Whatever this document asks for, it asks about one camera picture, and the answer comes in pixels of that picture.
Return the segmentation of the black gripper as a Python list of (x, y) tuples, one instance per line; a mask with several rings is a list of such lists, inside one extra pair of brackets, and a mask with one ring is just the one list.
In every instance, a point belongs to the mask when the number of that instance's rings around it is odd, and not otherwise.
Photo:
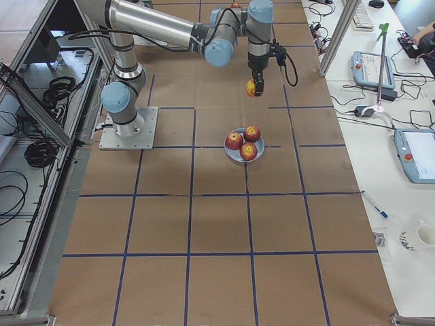
[(252, 97), (262, 96), (264, 92), (263, 70), (267, 68), (269, 58), (276, 59), (279, 67), (285, 65), (286, 50), (278, 43), (253, 43), (248, 41), (248, 67), (252, 70), (250, 94)]

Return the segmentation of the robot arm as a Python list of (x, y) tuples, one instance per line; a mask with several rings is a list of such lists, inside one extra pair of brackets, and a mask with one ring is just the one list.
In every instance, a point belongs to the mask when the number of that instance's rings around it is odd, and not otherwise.
[(190, 22), (130, 1), (78, 1), (77, 6), (94, 23), (107, 29), (115, 53), (115, 74), (140, 92), (146, 81), (145, 69), (137, 61), (134, 36), (150, 43), (166, 42), (204, 55), (214, 67), (227, 65), (238, 37), (248, 38), (248, 67), (252, 78), (247, 93), (264, 92), (263, 71), (273, 56), (271, 1), (251, 1), (247, 7), (222, 7), (212, 12), (209, 25)]

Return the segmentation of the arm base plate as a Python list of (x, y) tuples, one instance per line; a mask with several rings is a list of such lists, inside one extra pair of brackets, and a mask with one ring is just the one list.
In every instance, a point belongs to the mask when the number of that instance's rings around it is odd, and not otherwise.
[(108, 113), (101, 134), (99, 149), (135, 150), (153, 149), (158, 107), (137, 107), (136, 119), (127, 125), (113, 122)]

